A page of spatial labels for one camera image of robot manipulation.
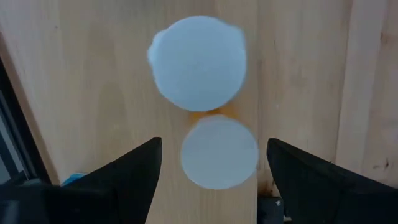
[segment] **wooden surface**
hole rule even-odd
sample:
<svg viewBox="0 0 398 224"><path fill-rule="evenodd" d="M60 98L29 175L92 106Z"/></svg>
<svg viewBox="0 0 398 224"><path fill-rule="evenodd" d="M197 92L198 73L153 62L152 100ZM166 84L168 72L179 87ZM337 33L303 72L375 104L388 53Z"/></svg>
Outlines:
<svg viewBox="0 0 398 224"><path fill-rule="evenodd" d="M248 79L228 108L261 159L228 190L184 175L190 114L159 95L146 62L156 32L198 14L246 36ZM0 0L0 54L54 183L161 136L148 223L255 223L257 186L276 190L269 137L398 186L397 24L398 0Z"/></svg>

